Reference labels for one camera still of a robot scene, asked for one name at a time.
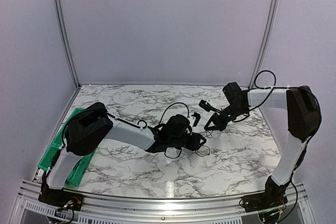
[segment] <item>white wall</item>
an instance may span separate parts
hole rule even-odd
[[[323,122],[308,146],[296,181],[303,180],[317,223],[334,223],[336,212],[336,0],[280,0],[263,69],[279,85],[311,87]],[[276,140],[284,147],[286,112],[263,110]]]
[[[0,0],[0,222],[75,90],[53,0]]]
[[[82,83],[247,86],[270,6],[270,0],[61,1]]]

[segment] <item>marble table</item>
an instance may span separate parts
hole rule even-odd
[[[198,106],[201,99],[217,108],[228,105],[222,87],[204,86],[83,86],[66,118],[75,108],[102,102],[110,113],[128,121],[140,119],[158,124],[163,111],[184,102],[202,118],[194,132],[206,135],[203,126],[212,115]],[[163,119],[186,115],[182,105],[173,106]],[[208,156],[183,150],[177,159],[163,153],[146,153],[128,144],[103,140],[85,171],[78,190],[95,194],[142,198],[198,198],[247,193],[264,189],[280,154],[259,110],[226,130],[213,132],[206,145]]]

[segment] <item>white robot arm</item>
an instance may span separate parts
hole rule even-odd
[[[228,122],[240,122],[260,106],[287,110],[289,134],[280,162],[268,178],[265,192],[243,197],[242,207],[250,212],[287,202],[285,190],[293,172],[303,161],[307,144],[321,124],[321,111],[315,95],[308,86],[241,90],[236,82],[225,86],[223,92],[230,103],[223,110],[212,107],[204,100],[199,103],[206,111],[215,112],[205,125],[205,130],[222,131]],[[235,121],[240,115],[245,115],[245,118]]]
[[[64,126],[62,139],[66,141],[43,175],[39,200],[61,207],[71,198],[82,198],[63,191],[65,181],[79,160],[92,153],[103,139],[131,144],[150,153],[166,152],[168,148],[178,149],[180,153],[182,148],[198,150],[206,143],[204,137],[192,130],[200,118],[198,113],[190,118],[177,114],[155,127],[147,126],[144,121],[145,125],[140,126],[110,114],[100,102],[91,105]]]

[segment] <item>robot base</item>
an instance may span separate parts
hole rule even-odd
[[[263,204],[264,195],[265,193],[246,195],[241,198],[240,206],[244,207],[246,212],[253,212],[265,210],[271,207],[282,206],[283,204],[281,201],[285,204],[288,202],[286,195],[281,194],[278,198],[273,199],[273,204],[271,206],[265,206]]]
[[[79,203],[72,207],[74,211],[80,211],[83,204],[83,195],[72,193],[70,191],[54,190],[46,188],[43,193],[38,196],[38,201],[46,203],[48,205],[63,207],[69,200],[78,199]]]

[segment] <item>green mat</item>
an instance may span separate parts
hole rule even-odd
[[[71,114],[71,116],[69,117],[69,119],[67,120],[67,122],[75,115],[77,115],[79,112],[83,111],[84,109],[79,109],[76,108],[74,110],[74,112]],[[62,145],[62,131],[63,131],[63,127],[62,129],[58,132],[57,136],[54,138],[53,142],[51,143],[51,145],[49,146],[48,150],[45,152],[43,158],[41,159],[40,163],[38,164],[38,168],[41,168],[42,170],[46,171],[50,165],[51,165],[51,160],[53,158],[53,156],[56,154],[57,150],[60,148],[60,146]],[[88,167],[92,156],[93,156],[94,152],[92,152],[91,154],[84,156],[80,161],[78,161],[78,163],[75,165],[75,167],[73,168],[73,170],[71,171],[71,173],[69,174],[66,182],[74,185],[74,186],[78,186],[80,181],[83,178],[84,175],[84,171],[86,169],[86,167]]]

